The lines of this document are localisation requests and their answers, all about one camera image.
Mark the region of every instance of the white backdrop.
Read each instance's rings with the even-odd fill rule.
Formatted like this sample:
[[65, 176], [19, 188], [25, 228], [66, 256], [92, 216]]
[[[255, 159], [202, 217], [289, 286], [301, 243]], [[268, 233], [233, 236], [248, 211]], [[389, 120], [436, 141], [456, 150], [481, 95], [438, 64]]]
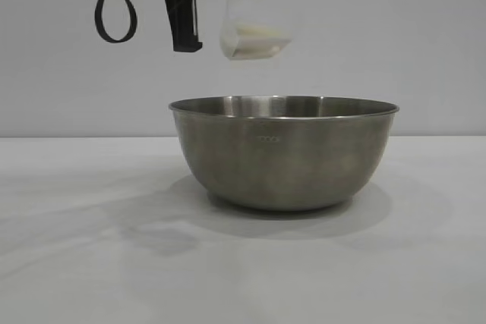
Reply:
[[[225, 0], [198, 0], [194, 55], [172, 52], [163, 0], [133, 1], [138, 34], [109, 45], [96, 0], [0, 0], [0, 137], [173, 135], [169, 102], [237, 94], [381, 99], [402, 107], [394, 134], [486, 134], [486, 0], [288, 0], [296, 41], [237, 63], [219, 50]], [[107, 3], [120, 35], [124, 4]]]

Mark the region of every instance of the metal mixing bowl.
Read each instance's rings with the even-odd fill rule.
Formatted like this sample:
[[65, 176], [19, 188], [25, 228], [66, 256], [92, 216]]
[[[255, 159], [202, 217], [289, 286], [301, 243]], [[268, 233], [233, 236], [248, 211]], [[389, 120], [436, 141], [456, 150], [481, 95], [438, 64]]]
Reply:
[[195, 178], [238, 205], [316, 209], [370, 180], [398, 107], [315, 96], [227, 96], [170, 105]]

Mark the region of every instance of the white table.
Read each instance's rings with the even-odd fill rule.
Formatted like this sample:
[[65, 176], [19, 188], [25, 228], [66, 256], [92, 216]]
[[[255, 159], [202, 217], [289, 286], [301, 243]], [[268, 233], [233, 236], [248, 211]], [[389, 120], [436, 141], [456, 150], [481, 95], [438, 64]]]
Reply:
[[484, 324], [486, 137], [393, 137], [354, 203], [210, 202], [173, 138], [0, 140], [2, 324]]

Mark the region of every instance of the measuring cup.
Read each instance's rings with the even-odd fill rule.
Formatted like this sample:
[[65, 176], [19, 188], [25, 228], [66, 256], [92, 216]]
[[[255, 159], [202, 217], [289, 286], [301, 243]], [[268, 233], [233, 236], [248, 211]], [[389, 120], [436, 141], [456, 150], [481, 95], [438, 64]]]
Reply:
[[288, 0], [228, 0], [222, 53], [230, 60], [272, 58], [292, 41], [294, 29]]

